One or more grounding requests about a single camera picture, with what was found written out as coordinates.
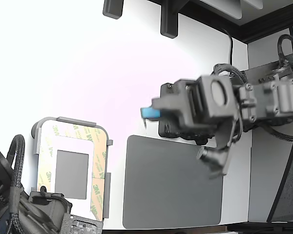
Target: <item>black panel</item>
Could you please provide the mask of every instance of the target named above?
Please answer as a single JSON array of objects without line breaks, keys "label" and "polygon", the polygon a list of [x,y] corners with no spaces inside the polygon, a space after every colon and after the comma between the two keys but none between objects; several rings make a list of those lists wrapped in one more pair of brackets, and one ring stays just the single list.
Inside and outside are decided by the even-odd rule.
[{"label": "black panel", "polygon": [[142,136],[127,141],[123,225],[165,229],[217,225],[223,177],[210,179],[201,146]]}]

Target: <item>screw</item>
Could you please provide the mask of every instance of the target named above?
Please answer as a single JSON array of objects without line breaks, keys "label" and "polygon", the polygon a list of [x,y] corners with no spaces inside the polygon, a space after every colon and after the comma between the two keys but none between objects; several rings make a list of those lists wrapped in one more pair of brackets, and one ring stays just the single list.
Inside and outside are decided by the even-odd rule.
[{"label": "screw", "polygon": [[245,87],[246,87],[247,90],[252,90],[253,89],[253,87],[250,84],[246,84]]},{"label": "screw", "polygon": [[251,116],[250,117],[250,121],[251,121],[251,123],[254,123],[255,122],[255,117],[254,116]]}]

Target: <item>black cable bundle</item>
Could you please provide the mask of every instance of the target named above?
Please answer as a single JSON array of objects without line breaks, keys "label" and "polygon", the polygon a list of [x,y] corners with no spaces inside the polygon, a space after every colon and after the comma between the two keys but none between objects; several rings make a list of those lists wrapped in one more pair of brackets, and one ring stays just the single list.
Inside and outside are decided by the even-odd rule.
[{"label": "black cable bundle", "polygon": [[24,163],[24,152],[25,151],[25,139],[22,135],[16,135],[11,143],[9,153],[15,155],[15,166],[14,173],[12,175],[12,183],[10,189],[10,200],[9,200],[9,209],[10,209],[10,219],[8,222],[8,228],[6,229],[6,234],[12,233],[12,229],[18,234],[24,234],[24,231],[20,225],[19,218],[19,203],[20,196],[22,192],[21,185],[21,174]]}]

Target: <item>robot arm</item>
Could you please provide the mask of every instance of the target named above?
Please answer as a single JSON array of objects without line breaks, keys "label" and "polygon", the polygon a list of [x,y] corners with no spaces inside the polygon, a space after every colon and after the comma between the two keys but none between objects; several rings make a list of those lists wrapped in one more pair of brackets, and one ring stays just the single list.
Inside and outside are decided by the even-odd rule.
[{"label": "robot arm", "polygon": [[[215,176],[227,174],[230,147],[242,131],[261,126],[280,139],[293,141],[293,136],[271,128],[293,121],[293,55],[284,56],[284,39],[293,42],[289,35],[279,38],[278,62],[244,72],[218,64],[209,76],[162,85],[161,97],[141,109],[142,118],[159,121],[162,137],[182,137],[198,145],[215,137],[217,147],[202,147],[197,155]],[[224,71],[230,74],[222,76]]]}]

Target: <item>white wall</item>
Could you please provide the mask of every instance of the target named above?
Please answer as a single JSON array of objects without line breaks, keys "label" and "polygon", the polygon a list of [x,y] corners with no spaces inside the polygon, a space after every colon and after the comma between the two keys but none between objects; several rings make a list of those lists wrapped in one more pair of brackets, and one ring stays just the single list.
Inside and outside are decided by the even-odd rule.
[{"label": "white wall", "polygon": [[[114,20],[102,15],[103,2],[0,1],[0,150],[5,155],[13,136],[24,135],[22,182],[29,192],[37,180],[30,136],[36,121],[64,116],[103,126],[114,140],[105,228],[121,229],[127,137],[158,137],[156,123],[144,129],[140,107],[159,96],[163,83],[210,74],[214,64],[228,62],[229,39],[182,15],[179,36],[169,39],[160,34],[159,5],[125,0],[123,16]],[[248,68],[247,46],[236,40],[233,63]]]},{"label": "white wall", "polygon": [[[282,30],[265,38],[248,44],[249,67],[254,68],[278,60],[277,42],[282,34],[290,34],[289,29]],[[289,40],[282,43],[285,55],[293,53],[292,44]]]},{"label": "white wall", "polygon": [[[277,42],[282,34],[290,32],[286,29],[248,44],[250,68],[278,60]],[[289,40],[284,40],[282,45],[285,55],[293,53]],[[293,135],[293,123],[275,129]],[[253,130],[249,221],[267,220],[291,147],[292,142],[279,140],[261,128]]]}]

